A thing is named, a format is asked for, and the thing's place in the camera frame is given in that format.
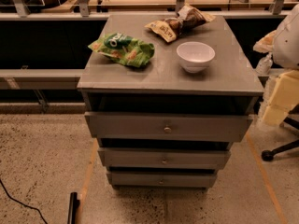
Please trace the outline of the grey drawer cabinet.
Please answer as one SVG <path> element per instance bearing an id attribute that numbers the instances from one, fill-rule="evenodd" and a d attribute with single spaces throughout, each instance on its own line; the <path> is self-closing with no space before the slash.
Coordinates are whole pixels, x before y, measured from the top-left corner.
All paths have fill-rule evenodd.
<path id="1" fill-rule="evenodd" d="M 146 29 L 152 15 L 112 15 L 105 34 L 126 34 L 155 47 L 144 69 L 93 53 L 78 89 L 91 136 L 113 186 L 210 188 L 243 139 L 263 94 L 226 20 L 192 29 L 182 41 L 211 46 L 216 58 L 197 74 L 178 64 L 179 41 L 166 44 Z"/>

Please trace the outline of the brown and yellow snack bag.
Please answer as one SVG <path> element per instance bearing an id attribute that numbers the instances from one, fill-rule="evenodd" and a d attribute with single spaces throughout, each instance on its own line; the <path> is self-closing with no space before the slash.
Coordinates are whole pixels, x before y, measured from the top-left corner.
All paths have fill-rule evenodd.
<path id="1" fill-rule="evenodd" d="M 152 32 L 159 35 L 167 43 L 171 43 L 177 40 L 183 32 L 212 22 L 215 19 L 214 15 L 185 4 L 176 17 L 152 21 L 146 25 L 146 28 L 151 29 Z"/>

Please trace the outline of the white robot shell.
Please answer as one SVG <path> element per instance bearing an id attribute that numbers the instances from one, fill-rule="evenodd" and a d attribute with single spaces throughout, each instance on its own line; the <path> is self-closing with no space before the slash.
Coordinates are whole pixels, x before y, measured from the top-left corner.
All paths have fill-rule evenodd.
<path id="1" fill-rule="evenodd" d="M 274 62 L 286 69 L 299 69 L 299 4 L 279 24 L 273 43 Z"/>

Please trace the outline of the black chair base with caster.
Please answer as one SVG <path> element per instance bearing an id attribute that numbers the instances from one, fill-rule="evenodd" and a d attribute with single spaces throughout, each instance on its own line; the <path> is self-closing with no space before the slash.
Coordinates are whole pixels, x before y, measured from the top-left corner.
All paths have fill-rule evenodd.
<path id="1" fill-rule="evenodd" d="M 259 111 L 259 118 L 264 124 L 269 126 L 278 126 L 281 125 L 282 123 L 286 123 L 292 126 L 296 130 L 299 129 L 299 121 L 290 118 L 290 114 L 288 111 L 284 111 L 277 107 L 271 107 L 270 105 L 266 105 L 261 108 L 261 110 Z M 298 147 L 299 147 L 299 140 L 295 140 L 283 146 L 276 147 L 272 150 L 269 149 L 263 150 L 261 153 L 261 158 L 263 161 L 272 161 L 277 154 Z"/>

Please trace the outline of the grey drawer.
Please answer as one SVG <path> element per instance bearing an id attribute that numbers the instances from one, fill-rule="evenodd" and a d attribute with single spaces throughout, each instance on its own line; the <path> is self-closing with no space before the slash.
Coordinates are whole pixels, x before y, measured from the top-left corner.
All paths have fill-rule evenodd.
<path id="1" fill-rule="evenodd" d="M 112 186 L 211 188 L 217 176 L 214 174 L 107 172 L 107 179 Z"/>
<path id="2" fill-rule="evenodd" d="M 174 150 L 150 148 L 107 148 L 98 150 L 106 167 L 223 169 L 229 151 Z"/>
<path id="3" fill-rule="evenodd" d="M 240 142 L 247 116 L 86 112 L 92 137 L 149 140 Z"/>

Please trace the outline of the middle grey drawer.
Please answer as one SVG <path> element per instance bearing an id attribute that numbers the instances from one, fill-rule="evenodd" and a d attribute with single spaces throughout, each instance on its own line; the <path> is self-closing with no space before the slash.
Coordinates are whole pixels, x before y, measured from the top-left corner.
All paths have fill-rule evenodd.
<path id="1" fill-rule="evenodd" d="M 150 148 L 107 148 L 98 150 L 106 167 L 223 169 L 229 151 L 174 150 Z"/>

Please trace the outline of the white bowl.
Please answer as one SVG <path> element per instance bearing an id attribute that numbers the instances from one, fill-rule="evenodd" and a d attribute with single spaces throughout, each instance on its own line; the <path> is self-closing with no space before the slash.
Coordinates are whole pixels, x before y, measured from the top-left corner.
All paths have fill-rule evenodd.
<path id="1" fill-rule="evenodd" d="M 189 73 L 198 73 L 208 68 L 216 52 L 202 42 L 185 42 L 177 47 L 178 64 Z"/>

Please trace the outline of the green rice chip bag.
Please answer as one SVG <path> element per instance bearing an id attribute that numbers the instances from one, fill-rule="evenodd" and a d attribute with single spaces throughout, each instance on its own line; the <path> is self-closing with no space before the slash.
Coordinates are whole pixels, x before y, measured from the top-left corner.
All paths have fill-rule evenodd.
<path id="1" fill-rule="evenodd" d="M 155 52 L 153 44 L 123 33 L 99 37 L 88 48 L 108 57 L 114 63 L 135 68 L 146 66 Z"/>

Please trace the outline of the metal railing frame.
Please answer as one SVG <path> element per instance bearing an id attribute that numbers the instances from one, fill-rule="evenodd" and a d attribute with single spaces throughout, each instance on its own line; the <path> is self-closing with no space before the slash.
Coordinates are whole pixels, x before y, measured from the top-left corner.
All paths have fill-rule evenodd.
<path id="1" fill-rule="evenodd" d="M 72 91 L 78 90 L 91 110 L 206 113 L 229 107 L 241 113 L 256 103 L 263 88 L 228 22 L 270 21 L 279 17 L 283 2 L 275 0 L 268 11 L 256 14 L 245 10 L 216 12 L 214 21 L 183 32 L 171 43 L 146 28 L 148 23 L 162 20 L 162 13 L 116 12 L 80 20 L 2 21 L 2 45 L 23 42 L 25 50 L 37 58 L 39 67 L 3 69 L 1 88 L 11 91 L 8 98 L 11 102 L 18 100 L 21 91 L 47 91 L 51 97 L 64 101 Z M 81 57 L 84 64 L 81 69 L 44 67 L 49 56 L 39 52 L 43 48 L 72 52 L 76 46 L 84 47 L 90 40 L 114 33 L 125 33 L 153 44 L 155 54 L 148 65 L 123 66 L 100 53 L 87 52 Z M 207 43 L 216 52 L 210 67 L 198 73 L 189 73 L 178 64 L 177 47 L 192 41 Z"/>

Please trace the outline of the black bar on floor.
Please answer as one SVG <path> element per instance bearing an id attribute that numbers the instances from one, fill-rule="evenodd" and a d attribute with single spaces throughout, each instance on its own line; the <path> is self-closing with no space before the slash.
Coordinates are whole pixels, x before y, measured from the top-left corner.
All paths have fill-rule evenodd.
<path id="1" fill-rule="evenodd" d="M 67 224 L 75 224 L 77 208 L 78 208 L 78 194 L 76 192 L 72 192 L 70 194 L 70 200 L 69 200 Z"/>

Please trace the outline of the top grey drawer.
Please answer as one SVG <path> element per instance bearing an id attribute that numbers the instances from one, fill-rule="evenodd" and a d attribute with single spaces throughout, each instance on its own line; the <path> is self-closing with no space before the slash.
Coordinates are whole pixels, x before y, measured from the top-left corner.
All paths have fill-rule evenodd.
<path id="1" fill-rule="evenodd" d="M 247 116 L 86 112 L 92 137 L 149 140 L 240 142 Z"/>

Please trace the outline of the bottom grey drawer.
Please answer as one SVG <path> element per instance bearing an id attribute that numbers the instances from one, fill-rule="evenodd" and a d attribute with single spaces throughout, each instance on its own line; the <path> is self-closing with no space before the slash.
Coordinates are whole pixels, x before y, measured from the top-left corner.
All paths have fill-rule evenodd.
<path id="1" fill-rule="evenodd" d="M 217 176 L 214 174 L 107 172 L 107 179 L 112 186 L 211 188 Z"/>

